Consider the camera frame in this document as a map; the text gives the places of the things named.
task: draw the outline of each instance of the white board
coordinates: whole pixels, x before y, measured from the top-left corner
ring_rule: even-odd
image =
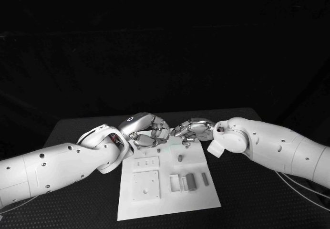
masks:
[[[149,136],[150,133],[152,131],[139,132],[139,134]],[[182,139],[179,137],[170,137],[166,144],[149,149],[137,150],[133,142],[132,145],[134,147],[134,155],[123,161],[117,220],[129,220],[221,207],[199,140],[196,139],[196,142],[192,143],[188,149],[182,145]],[[181,154],[183,155],[182,162],[178,161]],[[158,157],[156,165],[145,164],[146,169],[137,169],[137,162],[146,162],[147,158],[150,163],[150,158],[155,157]],[[152,177],[152,174],[147,175],[146,173],[155,171],[158,171],[159,182],[156,182],[156,177]],[[196,191],[185,192],[182,178],[189,173],[195,175],[198,189]],[[205,186],[202,173],[207,173],[209,186]],[[140,186],[137,186],[139,183],[136,183],[137,176],[134,175],[137,174],[140,174],[140,182],[143,182],[143,180],[146,181]],[[176,177],[172,175],[179,175],[181,192],[172,191],[170,177]],[[159,197],[155,198],[155,193],[150,192],[150,190],[155,192],[159,190]]]

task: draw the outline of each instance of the black tablecloth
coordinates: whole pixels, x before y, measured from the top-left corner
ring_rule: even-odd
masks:
[[[77,143],[93,128],[104,123],[119,126],[130,115],[61,120],[45,147]],[[205,117],[215,122],[232,117],[261,120],[251,108],[156,115],[172,128],[192,117]],[[109,174],[96,170],[81,182],[5,213],[2,228],[330,228],[329,212],[290,189],[276,172],[243,154],[225,151],[217,158],[207,151],[209,144],[202,142],[221,208],[117,221],[120,165]],[[299,190],[320,203],[313,193],[300,187]]]

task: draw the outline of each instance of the robotic hand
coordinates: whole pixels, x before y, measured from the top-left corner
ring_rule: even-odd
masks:
[[[152,137],[137,135],[149,126]],[[165,138],[158,138],[163,128]],[[0,161],[0,209],[81,181],[96,169],[101,173],[113,171],[133,155],[130,139],[147,148],[166,143],[169,135],[166,121],[153,114],[139,113],[119,129],[107,124],[94,128],[77,144],[64,143]]]
[[[225,149],[243,153],[267,168],[330,188],[330,148],[283,126],[240,117],[217,124],[208,119],[192,118],[170,135],[183,139],[186,147],[196,137],[202,141],[212,140],[208,151],[217,157]]]
[[[152,126],[152,137],[137,134],[137,131],[147,129]],[[162,130],[165,129],[165,137],[159,138]],[[130,117],[119,126],[119,130],[127,141],[134,141],[137,148],[152,148],[165,144],[170,138],[170,127],[163,118],[156,115],[142,112]]]

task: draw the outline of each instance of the wires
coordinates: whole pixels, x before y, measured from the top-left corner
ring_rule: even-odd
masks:
[[[39,196],[35,196],[32,199],[29,199],[24,204],[21,204],[18,207],[0,212],[0,215],[12,210],[15,210],[16,208],[22,207],[25,204],[28,204],[32,200],[35,200]]]
[[[289,182],[284,180],[284,178],[281,177],[281,175],[279,174],[279,172],[276,171],[276,173],[277,173],[277,175],[279,175],[279,177],[283,179],[283,181],[287,183],[287,185],[294,189],[294,187],[289,184]],[[315,190],[312,190],[312,189],[309,189],[309,187],[306,187],[306,186],[303,186],[302,184],[299,184],[302,187],[305,187],[307,190],[310,190],[310,191],[313,191],[315,193],[317,193],[317,194],[320,194],[319,192],[316,192]],[[328,210],[328,211],[330,211],[330,209],[329,208],[326,208],[326,207],[323,207],[322,205],[319,205],[312,199],[309,199],[296,189],[294,189],[294,191],[310,201],[310,202],[313,202],[319,207],[322,207],[325,210]]]

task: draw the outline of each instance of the cable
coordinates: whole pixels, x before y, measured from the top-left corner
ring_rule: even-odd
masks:
[[[28,204],[32,200],[35,200],[39,196],[35,196],[32,199],[29,199],[24,204],[21,204],[18,207],[0,212],[0,215],[12,210],[15,210],[16,208],[22,207],[25,204]]]
[[[284,180],[284,178],[281,177],[281,175],[279,174],[279,172],[276,171],[279,177],[283,179],[283,181],[287,183],[287,181]],[[310,201],[313,202],[319,207],[322,207],[325,210],[330,211],[329,208],[323,207],[322,205],[319,205],[312,199],[309,199],[296,189],[294,191]]]
[[[317,193],[319,195],[325,196],[328,199],[330,199],[329,196],[326,196],[325,194],[319,193],[317,191],[315,191],[313,189],[310,189],[309,187],[306,187],[305,185],[302,185],[297,181],[294,181],[289,175],[286,173],[281,173],[297,185],[300,185],[303,188],[306,188],[307,190],[310,190],[312,192]]]

